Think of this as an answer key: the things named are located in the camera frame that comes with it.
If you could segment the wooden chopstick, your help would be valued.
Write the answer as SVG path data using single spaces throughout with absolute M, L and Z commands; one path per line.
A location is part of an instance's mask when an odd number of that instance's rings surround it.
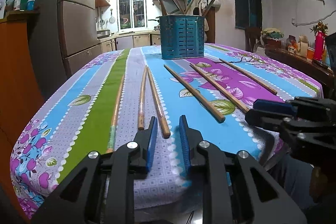
M 238 107 L 244 114 L 246 114 L 249 108 L 242 102 L 240 102 L 236 97 L 234 97 L 230 92 L 228 92 L 224 87 L 218 84 L 211 77 L 208 77 L 205 72 L 199 69 L 196 65 L 189 63 L 196 72 L 198 72 L 205 80 L 207 80 L 213 87 L 220 91 L 225 97 L 227 97 L 236 107 Z
M 138 129 L 143 130 L 145 128 L 145 84 L 146 84 L 147 66 L 145 65 L 142 74 L 141 87 L 139 93 L 139 106 L 138 106 Z
M 165 117 L 165 114 L 164 114 L 164 111 L 161 105 L 161 101 L 159 99 L 157 89 L 155 87 L 155 83 L 154 83 L 153 76 L 151 74 L 151 70 L 148 66 L 147 66 L 147 75 L 149 77 L 149 83 L 151 87 L 151 92 L 153 94 L 153 100 L 155 104 L 155 109 L 157 111 L 159 125 L 161 127 L 161 133 L 162 133 L 163 138 L 168 139 L 171 135 L 169 125 L 167 123 L 167 120 L 166 120 L 166 117 Z
M 111 124 L 110 124 L 109 140 L 108 140 L 106 153 L 113 152 L 114 138 L 115 138 L 115 134 L 116 134 L 120 100 L 121 100 L 121 95 L 122 95 L 124 79 L 125 79 L 125 75 L 122 76 L 120 86 L 119 86 L 118 91 L 117 91 L 116 101 L 115 101 L 115 105 L 114 105 L 114 108 L 113 108 L 112 119 L 111 119 Z
M 272 88 L 271 86 L 269 86 L 268 84 L 266 84 L 264 81 L 260 80 L 259 78 L 257 78 L 256 76 L 254 76 L 253 74 L 249 73 L 248 71 L 245 71 L 244 69 L 229 63 L 228 61 L 225 61 L 223 59 L 219 59 L 221 61 L 221 63 L 224 63 L 225 65 L 228 65 L 229 67 L 233 68 L 234 70 L 238 71 L 239 73 L 247 76 L 249 79 L 252 79 L 254 82 L 258 83 L 259 85 L 261 85 L 263 88 L 265 88 L 267 91 L 269 91 L 270 93 L 272 93 L 273 95 L 277 95 L 277 91 Z
M 198 92 L 194 87 L 192 87 L 187 81 L 185 81 L 178 73 L 173 71 L 167 65 L 164 65 L 168 72 L 181 83 L 204 107 L 212 114 L 212 116 L 219 122 L 223 123 L 225 121 L 225 116 L 216 109 L 210 101 L 208 101 L 200 92 Z

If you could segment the kitchen window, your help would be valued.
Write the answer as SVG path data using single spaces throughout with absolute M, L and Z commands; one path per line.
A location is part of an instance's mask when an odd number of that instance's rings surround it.
M 147 27 L 146 0 L 117 0 L 121 31 Z

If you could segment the wooden chopstick on table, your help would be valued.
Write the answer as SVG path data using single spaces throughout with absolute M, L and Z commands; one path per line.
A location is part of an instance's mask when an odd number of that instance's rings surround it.
M 165 114 L 164 114 L 164 111 L 161 105 L 161 101 L 159 99 L 157 89 L 155 87 L 155 83 L 154 83 L 153 76 L 151 74 L 151 70 L 148 66 L 147 66 L 147 75 L 149 77 L 149 83 L 151 87 L 151 92 L 153 94 L 153 100 L 155 104 L 155 109 L 157 111 L 159 125 L 161 127 L 161 133 L 162 133 L 163 138 L 168 139 L 171 135 L 169 125 L 167 123 L 167 120 L 166 120 L 166 117 L 165 117 Z
M 142 74 L 141 87 L 139 93 L 139 106 L 138 106 L 138 129 L 143 130 L 145 128 L 145 84 L 146 84 L 147 66 L 145 65 Z
M 219 122 L 223 123 L 225 121 L 225 116 L 216 109 L 210 101 L 208 101 L 200 92 L 198 92 L 194 87 L 192 87 L 187 81 L 185 81 L 178 73 L 173 71 L 167 65 L 164 65 L 168 72 L 181 83 L 204 107 L 212 114 L 212 116 Z
M 117 91 L 116 101 L 115 101 L 115 105 L 114 105 L 114 108 L 113 108 L 112 119 L 111 119 L 111 124 L 110 124 L 109 140 L 108 140 L 106 153 L 113 152 L 114 138 L 115 138 L 115 134 L 116 134 L 120 100 L 121 100 L 121 95 L 122 95 L 124 79 L 125 79 L 125 75 L 122 76 L 120 86 L 119 86 L 118 91 Z

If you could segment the dark wooden side table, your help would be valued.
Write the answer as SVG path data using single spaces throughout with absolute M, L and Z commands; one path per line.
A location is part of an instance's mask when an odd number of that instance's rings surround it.
M 322 85 L 325 98 L 335 100 L 335 77 L 330 69 L 323 68 L 302 56 L 269 45 L 265 46 L 265 54 L 316 80 Z

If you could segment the potted flowers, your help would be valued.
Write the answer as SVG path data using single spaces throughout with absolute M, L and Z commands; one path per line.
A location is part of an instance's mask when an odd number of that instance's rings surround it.
M 284 34 L 279 29 L 272 27 L 262 30 L 261 37 L 265 45 L 280 48 Z

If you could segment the dark wooden chair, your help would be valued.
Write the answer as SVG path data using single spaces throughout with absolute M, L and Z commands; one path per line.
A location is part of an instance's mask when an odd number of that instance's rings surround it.
M 261 43 L 261 29 L 258 27 L 247 27 L 245 29 L 245 50 L 255 52 L 258 47 L 264 48 Z

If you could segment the red thermos flask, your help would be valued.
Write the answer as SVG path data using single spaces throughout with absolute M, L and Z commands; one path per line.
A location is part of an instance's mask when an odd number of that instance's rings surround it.
M 322 56 L 325 50 L 325 34 L 318 31 L 315 35 L 314 55 L 313 59 L 317 61 L 322 60 Z

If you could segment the blue perforated utensil holder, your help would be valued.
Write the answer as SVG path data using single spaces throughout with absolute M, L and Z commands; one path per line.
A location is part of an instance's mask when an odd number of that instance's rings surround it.
M 205 18 L 165 15 L 159 18 L 161 55 L 164 60 L 204 56 Z

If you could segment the chopstick standing in holder left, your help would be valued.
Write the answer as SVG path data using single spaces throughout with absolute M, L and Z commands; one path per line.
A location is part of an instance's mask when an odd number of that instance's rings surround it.
M 163 16 L 166 16 L 167 15 L 167 11 L 165 9 L 165 5 L 163 3 L 163 0 L 159 0 L 159 3 L 160 3 L 160 6 L 161 6 L 161 12 L 162 12 L 162 15 Z

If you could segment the chopstick standing in holder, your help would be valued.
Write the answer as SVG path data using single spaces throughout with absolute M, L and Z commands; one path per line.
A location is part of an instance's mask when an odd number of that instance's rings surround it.
M 189 9 L 191 8 L 192 4 L 193 4 L 194 0 L 190 0 L 189 4 L 187 5 L 184 14 L 186 15 L 189 12 Z
M 161 12 L 162 12 L 162 15 L 163 16 L 166 16 L 167 15 L 167 11 L 165 9 L 165 5 L 163 3 L 163 0 L 159 0 L 159 3 L 160 3 L 160 6 L 161 6 Z

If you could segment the chopstick standing in holder right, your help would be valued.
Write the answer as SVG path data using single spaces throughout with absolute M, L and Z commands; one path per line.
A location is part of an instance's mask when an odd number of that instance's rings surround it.
M 189 9 L 191 8 L 192 4 L 193 4 L 194 0 L 190 0 L 189 4 L 187 5 L 184 14 L 186 15 L 189 12 Z

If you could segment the grey three-door refrigerator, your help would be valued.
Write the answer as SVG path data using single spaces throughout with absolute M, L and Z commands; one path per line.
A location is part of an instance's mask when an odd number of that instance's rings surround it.
M 36 0 L 39 18 L 31 35 L 37 53 L 67 76 L 93 59 L 97 44 L 95 0 Z

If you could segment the orange wooden cabinet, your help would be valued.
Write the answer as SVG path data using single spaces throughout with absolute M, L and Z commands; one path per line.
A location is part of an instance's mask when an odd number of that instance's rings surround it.
M 37 11 L 11 11 L 1 19 L 1 212 L 4 222 L 29 223 L 10 180 L 10 155 L 43 104 L 29 51 Z

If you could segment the blue capped jar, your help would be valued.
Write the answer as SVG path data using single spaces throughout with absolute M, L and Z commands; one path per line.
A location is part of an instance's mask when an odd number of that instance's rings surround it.
M 27 11 L 33 11 L 35 7 L 35 0 L 28 0 L 26 5 Z

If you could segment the white medicine bottle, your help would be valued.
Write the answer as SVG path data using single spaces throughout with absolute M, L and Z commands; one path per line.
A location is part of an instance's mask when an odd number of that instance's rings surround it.
M 13 10 L 17 11 L 21 9 L 21 0 L 14 0 Z

